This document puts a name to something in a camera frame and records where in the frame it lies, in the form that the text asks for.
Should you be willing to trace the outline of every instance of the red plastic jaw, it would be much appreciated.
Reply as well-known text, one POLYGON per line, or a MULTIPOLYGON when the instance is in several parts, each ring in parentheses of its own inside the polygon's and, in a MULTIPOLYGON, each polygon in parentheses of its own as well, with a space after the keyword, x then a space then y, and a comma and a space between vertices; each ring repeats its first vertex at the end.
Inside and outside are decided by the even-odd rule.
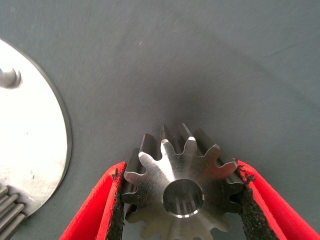
POLYGON ((120 162, 105 172, 60 240, 107 239, 126 166, 120 162))
MULTIPOLYGON (((244 181, 254 176, 247 185, 252 190, 253 200, 262 210, 269 227, 279 240, 320 240, 319 234, 303 220, 295 210, 272 188, 272 186, 250 165, 238 161, 240 174, 244 181)), ((120 162, 109 168, 78 213, 75 215, 60 240, 116 240, 121 239, 122 227, 117 230, 118 236, 110 236, 111 225, 123 219, 115 214, 118 209, 123 173, 126 163, 120 162)))
POLYGON ((241 167, 240 174, 244 181, 251 176, 254 177, 248 187, 279 240, 320 240, 319 234, 253 167, 240 160, 238 165, 241 167))

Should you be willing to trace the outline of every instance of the gray table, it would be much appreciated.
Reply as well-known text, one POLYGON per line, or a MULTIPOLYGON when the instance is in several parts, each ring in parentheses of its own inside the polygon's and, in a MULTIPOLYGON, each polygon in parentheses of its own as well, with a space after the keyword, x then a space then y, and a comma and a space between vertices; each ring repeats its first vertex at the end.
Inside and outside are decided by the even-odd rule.
MULTIPOLYGON (((50 76, 73 132, 64 181, 13 239, 57 239, 106 169, 180 122, 256 167, 320 231, 319 2, 2 0, 0 37, 50 76)), ((244 239, 232 221, 215 239, 244 239)))

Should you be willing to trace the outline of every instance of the circular metal plate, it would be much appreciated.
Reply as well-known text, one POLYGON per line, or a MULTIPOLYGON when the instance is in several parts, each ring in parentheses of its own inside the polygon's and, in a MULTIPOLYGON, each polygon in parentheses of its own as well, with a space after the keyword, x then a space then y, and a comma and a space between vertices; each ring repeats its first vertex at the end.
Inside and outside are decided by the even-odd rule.
POLYGON ((0 39, 0 68, 20 77, 0 87, 0 185, 18 193, 29 216, 54 193, 71 155, 67 112, 46 75, 0 39))

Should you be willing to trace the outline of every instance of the steel gear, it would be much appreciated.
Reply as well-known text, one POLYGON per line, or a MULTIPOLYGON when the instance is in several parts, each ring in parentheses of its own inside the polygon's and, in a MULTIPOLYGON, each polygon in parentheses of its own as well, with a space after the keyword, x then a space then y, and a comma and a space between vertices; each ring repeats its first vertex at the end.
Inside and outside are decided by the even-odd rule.
POLYGON ((241 210, 230 200, 244 186, 234 173, 237 163, 201 129, 192 135, 182 124, 171 137, 163 125, 161 138, 157 147, 145 134, 140 149, 133 151, 122 195, 131 204, 127 221, 146 223, 144 239, 160 234, 162 240, 212 240, 213 228, 227 232, 224 214, 241 210))
POLYGON ((17 194, 8 195, 6 186, 0 187, 0 240, 9 240, 26 217, 22 213, 24 205, 15 203, 17 199, 17 194))

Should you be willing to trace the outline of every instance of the center hole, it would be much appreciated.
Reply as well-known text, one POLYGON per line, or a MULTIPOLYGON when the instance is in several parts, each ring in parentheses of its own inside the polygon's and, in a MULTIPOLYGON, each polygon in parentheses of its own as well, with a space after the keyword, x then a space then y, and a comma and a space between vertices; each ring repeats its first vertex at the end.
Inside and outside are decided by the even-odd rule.
POLYGON ((200 187, 189 179, 171 182, 163 193, 164 209, 178 218, 196 214, 204 203, 200 187))

